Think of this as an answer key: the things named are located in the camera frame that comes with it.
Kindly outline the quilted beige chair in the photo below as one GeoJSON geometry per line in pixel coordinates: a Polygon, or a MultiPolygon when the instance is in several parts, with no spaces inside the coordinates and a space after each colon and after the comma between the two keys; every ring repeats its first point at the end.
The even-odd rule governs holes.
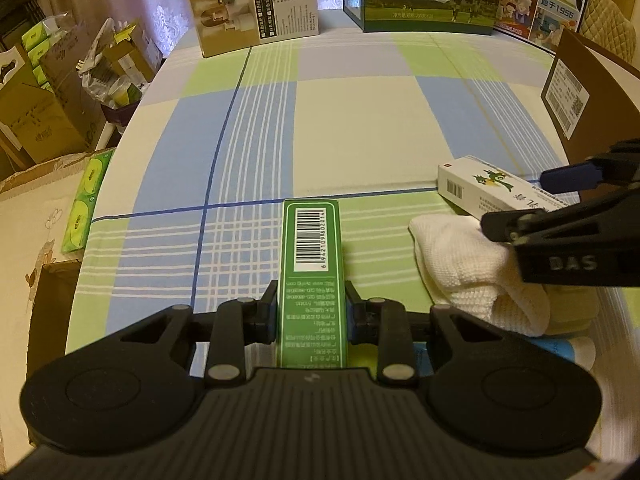
{"type": "Polygon", "coordinates": [[[579,33],[627,63],[634,59],[636,30],[612,0],[587,0],[579,33]]]}

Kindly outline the green rectangular carton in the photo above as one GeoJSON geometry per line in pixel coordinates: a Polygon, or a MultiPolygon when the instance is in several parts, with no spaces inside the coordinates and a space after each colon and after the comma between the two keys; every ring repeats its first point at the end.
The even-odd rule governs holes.
{"type": "Polygon", "coordinates": [[[347,314],[338,203],[288,200],[282,220],[278,365],[343,368],[347,314]]]}

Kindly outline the beige product box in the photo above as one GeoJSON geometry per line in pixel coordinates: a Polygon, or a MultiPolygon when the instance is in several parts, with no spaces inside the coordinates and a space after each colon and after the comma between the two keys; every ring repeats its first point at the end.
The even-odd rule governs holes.
{"type": "Polygon", "coordinates": [[[318,0],[189,0],[204,58],[316,36],[318,0]]]}

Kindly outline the white ointment box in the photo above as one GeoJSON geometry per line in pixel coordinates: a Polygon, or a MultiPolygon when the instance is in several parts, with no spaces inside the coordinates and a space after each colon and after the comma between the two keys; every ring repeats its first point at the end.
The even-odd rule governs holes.
{"type": "Polygon", "coordinates": [[[555,211],[568,206],[559,197],[473,156],[439,165],[437,192],[477,219],[488,212],[522,209],[555,211]]]}

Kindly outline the brown storage box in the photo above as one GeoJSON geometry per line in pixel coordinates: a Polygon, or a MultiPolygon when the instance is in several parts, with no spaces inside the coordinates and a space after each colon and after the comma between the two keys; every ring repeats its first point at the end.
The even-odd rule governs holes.
{"type": "Polygon", "coordinates": [[[571,164],[639,136],[639,70],[566,30],[541,99],[571,164]]]}

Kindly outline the cardboard box on floor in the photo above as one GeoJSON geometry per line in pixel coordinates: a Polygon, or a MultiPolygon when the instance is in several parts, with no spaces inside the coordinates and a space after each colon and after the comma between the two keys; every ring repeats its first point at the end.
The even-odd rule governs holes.
{"type": "Polygon", "coordinates": [[[96,148],[105,118],[76,70],[90,46],[86,26],[79,24],[44,52],[47,88],[37,84],[22,46],[1,53],[1,131],[12,133],[36,164],[96,148]]]}

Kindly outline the blue hand cream tube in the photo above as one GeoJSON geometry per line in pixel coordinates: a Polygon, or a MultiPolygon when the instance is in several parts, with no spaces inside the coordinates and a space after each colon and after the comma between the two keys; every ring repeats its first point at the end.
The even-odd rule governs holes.
{"type": "Polygon", "coordinates": [[[585,370],[591,370],[596,360],[596,346],[590,337],[529,338],[532,344],[550,351],[563,359],[574,362],[585,370]]]}

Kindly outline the white knitted sock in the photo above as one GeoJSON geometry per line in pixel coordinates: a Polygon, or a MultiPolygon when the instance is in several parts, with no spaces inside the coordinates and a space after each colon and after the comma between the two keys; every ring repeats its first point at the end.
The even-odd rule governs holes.
{"type": "Polygon", "coordinates": [[[448,304],[525,336],[550,323],[544,288],[522,281],[511,246],[488,240],[471,216],[422,214],[409,222],[416,265],[434,304],[448,304]]]}

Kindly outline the green tissue pack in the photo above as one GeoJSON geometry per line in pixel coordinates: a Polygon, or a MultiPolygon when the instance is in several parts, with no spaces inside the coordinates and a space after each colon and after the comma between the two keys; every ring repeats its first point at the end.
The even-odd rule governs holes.
{"type": "Polygon", "coordinates": [[[114,151],[114,148],[109,148],[89,158],[70,208],[61,245],[63,254],[77,252],[86,247],[96,200],[114,151]]]}

